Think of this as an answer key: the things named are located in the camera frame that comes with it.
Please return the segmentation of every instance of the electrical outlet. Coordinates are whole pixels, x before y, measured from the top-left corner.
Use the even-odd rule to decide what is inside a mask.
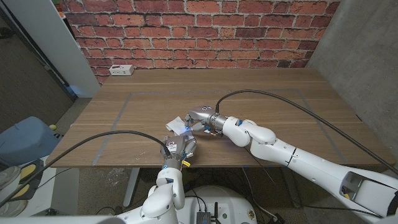
[[[134,68],[132,65],[112,65],[109,71],[111,75],[131,75]]]

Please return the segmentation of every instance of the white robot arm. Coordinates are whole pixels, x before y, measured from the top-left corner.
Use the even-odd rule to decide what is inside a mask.
[[[292,169],[327,190],[348,208],[383,218],[398,212],[398,180],[395,178],[332,163],[277,139],[273,131],[253,121],[227,118],[209,106],[191,110],[185,117],[186,124],[191,120],[200,120],[203,126],[209,125],[216,133],[222,132],[237,146],[245,147],[251,142],[252,155]],[[354,213],[369,223],[380,220],[365,213]]]

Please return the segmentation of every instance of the black cable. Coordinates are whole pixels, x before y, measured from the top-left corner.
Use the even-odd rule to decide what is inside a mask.
[[[113,213],[114,213],[114,214],[116,214],[116,211],[114,210],[114,208],[112,208],[112,207],[109,207],[109,206],[106,206],[106,207],[103,207],[103,208],[99,209],[99,210],[98,210],[98,212],[97,212],[97,213],[95,213],[95,215],[98,215],[98,214],[99,214],[99,212],[100,212],[100,211],[102,211],[102,209],[105,209],[105,208],[110,208],[110,209],[112,209],[112,210],[113,210]]]
[[[35,174],[33,174],[29,179],[27,179],[23,184],[21,184],[15,191],[13,191],[10,195],[8,195],[1,203],[0,203],[0,208],[5,205],[13,196],[15,196],[16,194],[18,194],[18,192],[20,190],[22,190],[30,181],[32,181],[33,179],[36,178],[36,176],[38,176],[39,174],[43,173],[43,171],[45,171],[47,168],[49,168],[52,164],[54,164],[55,162],[57,162],[58,160],[60,160],[63,156],[65,156],[66,154],[68,154],[69,152],[71,152],[72,150],[76,149],[77,147],[81,146],[82,144],[96,139],[98,137],[101,136],[107,136],[110,134],[136,134],[136,135],[140,135],[140,136],[144,136],[146,138],[149,138],[151,140],[154,140],[155,142],[159,143],[163,148],[164,151],[166,153],[166,156],[170,156],[170,151],[167,149],[167,146],[161,142],[160,140],[158,140],[155,137],[152,137],[148,134],[145,133],[140,133],[138,131],[108,131],[105,133],[101,133],[101,134],[96,134],[92,137],[88,137],[82,141],[80,141],[79,143],[77,143],[76,145],[72,146],[71,148],[67,149],[65,152],[61,153],[59,156],[57,156],[55,159],[53,159],[52,161],[50,161],[48,164],[46,164],[43,168],[41,168],[39,171],[37,171]]]
[[[251,153],[249,152],[248,149],[246,149],[246,147],[244,147],[244,149],[251,155]],[[255,159],[256,162],[263,168],[265,169],[261,163],[259,161],[257,161],[257,159]],[[292,202],[297,203],[303,207],[307,207],[307,208],[317,208],[317,209],[330,209],[330,210],[347,210],[347,211],[353,211],[353,212],[361,212],[361,213],[365,213],[367,215],[372,215],[374,217],[378,217],[378,218],[383,218],[382,216],[375,214],[375,213],[371,213],[371,212],[366,212],[366,211],[362,211],[362,210],[358,210],[358,209],[354,209],[354,208],[337,208],[337,207],[316,207],[316,206],[311,206],[311,205],[304,205],[302,203],[296,202],[295,200],[293,200],[291,197],[288,197]]]
[[[388,169],[390,169],[391,171],[393,171],[395,174],[398,175],[398,169],[394,168],[392,165],[390,165],[388,162],[386,162],[384,159],[381,159],[378,155],[376,155],[375,153],[373,153],[370,149],[366,148],[365,146],[363,146],[361,143],[357,142],[355,139],[353,139],[352,137],[350,137],[349,135],[347,135],[346,133],[344,133],[342,130],[336,128],[334,125],[332,125],[331,123],[329,123],[328,121],[326,121],[325,119],[319,117],[318,115],[316,115],[315,113],[311,112],[310,110],[294,103],[293,101],[290,101],[286,98],[283,98],[281,96],[278,96],[276,94],[273,93],[268,93],[266,91],[261,91],[261,90],[238,90],[238,91],[234,91],[232,93],[229,93],[225,96],[223,96],[220,100],[218,100],[217,104],[216,104],[216,113],[219,113],[220,111],[220,103],[227,97],[230,97],[232,95],[238,94],[238,93],[259,93],[259,94],[263,94],[263,95],[267,95],[267,96],[271,96],[277,99],[280,99],[292,106],[295,106],[296,108],[306,112],[307,114],[309,114],[310,116],[312,116],[313,118],[319,120],[320,122],[322,122],[323,124],[325,124],[326,126],[328,126],[329,128],[333,129],[334,131],[336,131],[338,134],[340,134],[341,136],[343,136],[344,138],[346,138],[347,140],[349,140],[350,142],[352,142],[354,145],[358,146],[360,149],[362,149],[364,152],[366,152],[367,154],[369,154],[373,159],[377,160],[378,162],[380,162],[382,165],[385,165]]]
[[[61,171],[61,172],[59,172],[58,174],[62,174],[63,172],[65,172],[65,171],[68,171],[68,170],[70,170],[70,169],[71,169],[71,168],[69,168],[69,169],[66,169],[66,170],[64,170],[64,171]],[[44,184],[42,184],[42,185],[40,185],[40,186],[36,187],[36,189],[39,189],[39,188],[41,188],[43,185],[45,185],[47,182],[49,182],[50,180],[52,180],[54,177],[58,176],[58,174],[55,174],[53,177],[49,178],[49,180],[48,180],[48,181],[46,181]]]

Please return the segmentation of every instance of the gray wall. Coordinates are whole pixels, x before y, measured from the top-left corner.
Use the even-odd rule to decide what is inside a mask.
[[[316,68],[398,158],[398,1],[342,1]]]

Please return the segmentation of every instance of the sneaker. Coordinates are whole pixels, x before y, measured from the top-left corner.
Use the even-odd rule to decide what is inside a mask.
[[[0,172],[0,190],[7,187],[21,173],[21,168],[14,166]]]
[[[0,208],[0,217],[16,217],[26,208],[26,205],[27,200],[7,202]]]

